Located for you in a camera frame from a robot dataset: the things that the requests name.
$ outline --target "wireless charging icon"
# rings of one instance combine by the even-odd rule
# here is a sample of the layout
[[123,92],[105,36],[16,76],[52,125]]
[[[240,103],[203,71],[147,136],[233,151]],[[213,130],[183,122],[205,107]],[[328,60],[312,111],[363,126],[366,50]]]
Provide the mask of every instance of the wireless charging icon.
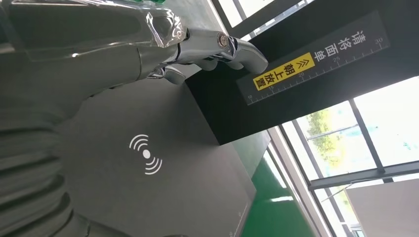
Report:
[[[151,153],[150,151],[147,149],[147,144],[148,142],[148,136],[145,134],[140,134],[135,136],[133,139],[131,139],[131,142],[129,143],[129,148],[133,149],[135,151],[142,151],[142,155],[145,159],[150,159],[151,158]],[[152,175],[157,173],[160,168],[162,167],[162,159],[153,157],[153,160],[151,162],[147,162],[146,167],[145,167],[145,172],[144,174],[146,175]]]

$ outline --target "yellow label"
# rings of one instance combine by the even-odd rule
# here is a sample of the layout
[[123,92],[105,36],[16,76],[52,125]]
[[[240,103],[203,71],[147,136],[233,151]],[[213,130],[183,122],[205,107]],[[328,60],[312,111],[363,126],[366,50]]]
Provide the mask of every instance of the yellow label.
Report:
[[311,54],[306,53],[254,78],[253,83],[257,90],[263,90],[314,66],[315,64]]

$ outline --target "tree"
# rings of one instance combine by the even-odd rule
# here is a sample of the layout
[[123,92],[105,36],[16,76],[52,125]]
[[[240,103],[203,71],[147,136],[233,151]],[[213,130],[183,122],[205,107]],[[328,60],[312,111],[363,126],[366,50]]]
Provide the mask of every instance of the tree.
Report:
[[[329,109],[314,112],[307,115],[306,118],[310,127],[307,132],[310,136],[319,135],[331,130],[332,116]],[[322,159],[333,167],[339,166],[344,155],[343,147],[338,145],[340,139],[340,135],[331,134],[312,140]]]

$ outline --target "label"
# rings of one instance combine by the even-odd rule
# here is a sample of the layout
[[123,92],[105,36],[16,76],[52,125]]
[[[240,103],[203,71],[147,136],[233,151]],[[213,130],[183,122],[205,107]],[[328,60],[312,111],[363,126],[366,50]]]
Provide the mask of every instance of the label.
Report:
[[237,86],[245,102],[251,105],[388,47],[385,28],[374,11],[269,62],[266,73],[238,79]]
[[263,90],[314,66],[315,64],[311,54],[306,53],[254,78],[253,83],[257,90]]

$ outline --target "plastic wrap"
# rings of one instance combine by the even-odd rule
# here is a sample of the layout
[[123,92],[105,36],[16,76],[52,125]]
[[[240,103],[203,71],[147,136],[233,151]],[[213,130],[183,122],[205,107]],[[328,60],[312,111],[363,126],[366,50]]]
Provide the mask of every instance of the plastic wrap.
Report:
[[0,0],[0,23],[7,39],[0,54],[26,52],[35,61],[125,44],[164,48],[186,38],[170,9],[128,0]]

